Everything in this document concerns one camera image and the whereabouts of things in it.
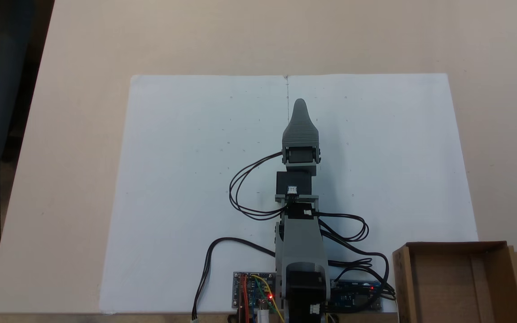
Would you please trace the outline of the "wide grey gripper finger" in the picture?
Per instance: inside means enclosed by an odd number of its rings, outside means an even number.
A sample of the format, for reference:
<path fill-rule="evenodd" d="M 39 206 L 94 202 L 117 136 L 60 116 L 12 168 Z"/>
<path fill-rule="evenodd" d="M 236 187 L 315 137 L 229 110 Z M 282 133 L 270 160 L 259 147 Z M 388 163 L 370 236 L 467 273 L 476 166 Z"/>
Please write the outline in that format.
<path fill-rule="evenodd" d="M 297 99 L 289 124 L 283 131 L 283 148 L 316 147 L 319 145 L 319 132 L 310 119 L 306 101 Z"/>

